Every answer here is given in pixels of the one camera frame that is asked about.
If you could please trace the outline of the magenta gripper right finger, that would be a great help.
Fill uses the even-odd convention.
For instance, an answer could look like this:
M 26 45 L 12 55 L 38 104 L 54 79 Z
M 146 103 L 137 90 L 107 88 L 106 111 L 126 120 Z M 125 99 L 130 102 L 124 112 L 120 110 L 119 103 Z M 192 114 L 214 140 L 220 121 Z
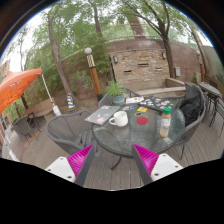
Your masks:
M 132 145 L 132 156 L 137 164 L 144 185 L 182 169 L 182 166 L 168 154 L 156 154 L 136 144 Z

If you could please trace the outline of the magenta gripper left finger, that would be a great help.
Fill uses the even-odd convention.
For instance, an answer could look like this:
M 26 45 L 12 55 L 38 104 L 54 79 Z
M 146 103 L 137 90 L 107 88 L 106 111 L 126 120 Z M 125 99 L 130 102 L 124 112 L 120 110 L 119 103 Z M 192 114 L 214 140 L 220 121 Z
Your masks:
M 69 157 L 57 158 L 46 168 L 46 171 L 83 186 L 94 155 L 94 146 L 90 145 Z

